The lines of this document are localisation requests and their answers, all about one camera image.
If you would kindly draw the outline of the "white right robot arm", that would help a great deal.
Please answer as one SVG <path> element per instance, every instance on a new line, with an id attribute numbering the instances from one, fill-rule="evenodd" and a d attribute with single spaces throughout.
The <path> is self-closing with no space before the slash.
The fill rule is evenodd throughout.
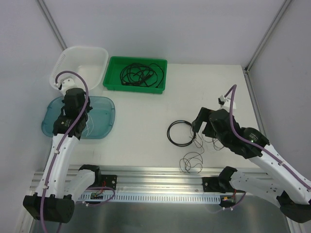
<path id="1" fill-rule="evenodd" d="M 206 123 L 203 130 L 205 136 L 219 139 L 224 147 L 256 164 L 272 178 L 270 182 L 260 180 L 226 166 L 218 177 L 208 180 L 209 189 L 220 193 L 233 189 L 245 191 L 274 204 L 295 222 L 310 221 L 310 181 L 286 163 L 261 132 L 240 127 L 235 119 L 229 118 L 229 112 L 225 109 L 214 111 L 201 108 L 192 122 L 193 132 L 199 132 L 202 123 Z"/>

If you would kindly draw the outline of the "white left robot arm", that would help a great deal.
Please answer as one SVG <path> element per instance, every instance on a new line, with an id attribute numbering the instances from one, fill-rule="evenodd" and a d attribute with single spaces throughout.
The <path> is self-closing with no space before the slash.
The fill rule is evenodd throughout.
<path id="1" fill-rule="evenodd" d="M 80 195 L 88 188 L 101 186 L 100 168 L 83 165 L 66 185 L 69 161 L 86 127 L 88 112 L 92 110 L 87 92 L 81 88 L 66 91 L 63 107 L 53 124 L 51 152 L 44 174 L 33 195 L 25 196 L 23 206 L 36 220 L 68 223 Z"/>

